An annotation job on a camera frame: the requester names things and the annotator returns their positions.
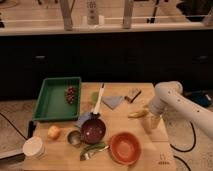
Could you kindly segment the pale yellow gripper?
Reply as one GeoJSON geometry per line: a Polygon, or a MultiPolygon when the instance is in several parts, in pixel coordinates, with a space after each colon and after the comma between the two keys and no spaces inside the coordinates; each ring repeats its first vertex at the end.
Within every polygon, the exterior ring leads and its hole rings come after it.
{"type": "Polygon", "coordinates": [[[156,129],[161,120],[160,116],[147,115],[143,118],[143,128],[147,133],[151,133],[153,129],[156,129]]]}

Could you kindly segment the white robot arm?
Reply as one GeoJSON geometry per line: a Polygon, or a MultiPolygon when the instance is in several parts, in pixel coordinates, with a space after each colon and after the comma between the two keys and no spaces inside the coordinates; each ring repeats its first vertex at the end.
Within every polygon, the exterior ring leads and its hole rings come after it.
{"type": "Polygon", "coordinates": [[[182,95],[178,81],[160,82],[154,87],[154,96],[148,103],[149,111],[160,116],[167,105],[177,110],[186,120],[193,122],[213,141],[213,112],[188,100],[182,95]]]}

